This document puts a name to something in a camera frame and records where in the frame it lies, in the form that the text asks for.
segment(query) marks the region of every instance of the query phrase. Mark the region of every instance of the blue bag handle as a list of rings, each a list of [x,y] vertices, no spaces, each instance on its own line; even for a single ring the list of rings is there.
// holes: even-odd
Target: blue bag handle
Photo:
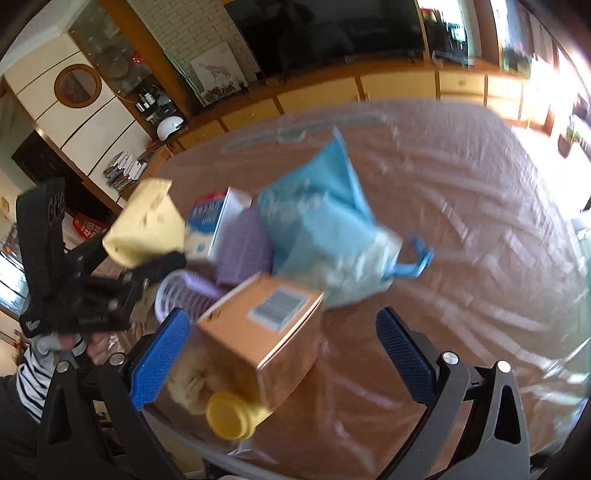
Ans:
[[[425,242],[423,242],[423,239],[418,233],[412,234],[410,241],[417,250],[417,263],[394,264],[391,268],[387,268],[387,271],[384,274],[384,280],[391,280],[393,278],[417,278],[433,261],[435,249],[427,248]]]

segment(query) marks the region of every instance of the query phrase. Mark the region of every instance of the white helmet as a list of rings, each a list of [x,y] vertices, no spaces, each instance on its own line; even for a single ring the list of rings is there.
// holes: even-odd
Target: white helmet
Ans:
[[[162,120],[158,126],[158,138],[162,141],[166,140],[168,136],[176,132],[181,125],[183,124],[184,120],[179,116],[169,116]]]

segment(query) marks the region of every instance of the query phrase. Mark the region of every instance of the brown tablecloth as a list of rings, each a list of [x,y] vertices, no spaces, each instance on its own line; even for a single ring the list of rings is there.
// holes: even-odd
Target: brown tablecloth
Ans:
[[[375,478],[423,413],[376,338],[375,315],[388,305],[440,351],[473,365],[511,363],[532,452],[564,439],[590,369],[585,271],[531,160],[484,107],[372,102],[284,115],[183,152],[161,176],[185,216],[197,196],[228,186],[256,197],[330,141],[332,124],[378,221],[403,238],[418,232],[435,260],[416,280],[327,312],[315,366],[238,455],[298,478]],[[216,441],[166,397],[156,408],[176,429]]]

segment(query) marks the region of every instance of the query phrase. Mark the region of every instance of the red bag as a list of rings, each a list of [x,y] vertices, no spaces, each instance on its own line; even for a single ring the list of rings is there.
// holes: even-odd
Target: red bag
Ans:
[[[76,217],[74,218],[74,228],[82,238],[89,240],[95,235],[106,232],[109,227],[107,227],[104,223],[97,222],[83,213],[77,213]]]

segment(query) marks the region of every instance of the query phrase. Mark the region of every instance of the blue plastic bag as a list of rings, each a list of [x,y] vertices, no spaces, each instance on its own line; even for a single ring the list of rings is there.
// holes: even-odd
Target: blue plastic bag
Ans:
[[[338,307],[417,277],[433,258],[418,236],[415,265],[397,264],[402,239],[376,223],[338,129],[310,162],[261,193],[258,204],[275,247],[273,273],[325,293]]]

